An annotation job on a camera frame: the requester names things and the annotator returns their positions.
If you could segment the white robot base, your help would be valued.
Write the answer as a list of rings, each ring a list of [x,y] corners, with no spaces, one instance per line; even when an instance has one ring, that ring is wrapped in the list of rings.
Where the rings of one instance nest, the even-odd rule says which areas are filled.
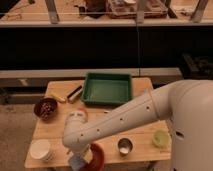
[[[213,81],[177,81],[152,97],[172,119],[171,171],[213,171]]]

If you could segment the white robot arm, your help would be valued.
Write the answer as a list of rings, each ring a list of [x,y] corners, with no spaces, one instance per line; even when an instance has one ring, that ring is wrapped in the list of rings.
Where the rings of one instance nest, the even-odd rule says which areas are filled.
[[[80,154],[95,140],[168,118],[169,91],[168,87],[160,87],[145,92],[93,121],[87,121],[84,111],[74,110],[66,118],[62,143]]]

